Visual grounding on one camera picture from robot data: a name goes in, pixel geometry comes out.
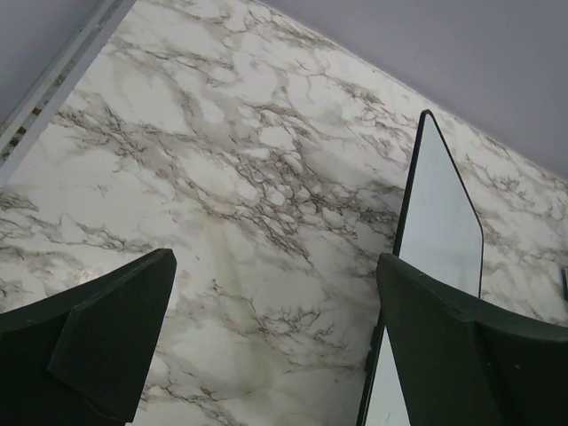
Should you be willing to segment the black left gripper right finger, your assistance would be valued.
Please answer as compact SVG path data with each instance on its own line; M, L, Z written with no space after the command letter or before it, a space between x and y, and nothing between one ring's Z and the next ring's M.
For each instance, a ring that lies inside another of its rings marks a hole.
M413 425L565 425L567 329L382 254L376 282Z

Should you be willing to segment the black framed whiteboard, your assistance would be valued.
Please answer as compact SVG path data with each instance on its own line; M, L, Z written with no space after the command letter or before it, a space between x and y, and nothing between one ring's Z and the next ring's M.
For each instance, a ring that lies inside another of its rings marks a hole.
M422 111L400 211L394 256L472 296L481 292L484 235L475 207L430 110ZM359 425L407 425L406 404L378 318L365 366Z

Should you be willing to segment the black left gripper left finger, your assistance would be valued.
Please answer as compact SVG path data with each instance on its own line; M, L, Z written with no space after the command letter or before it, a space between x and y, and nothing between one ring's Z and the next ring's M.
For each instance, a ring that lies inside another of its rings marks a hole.
M2 421L133 421L176 269L159 248L3 313Z

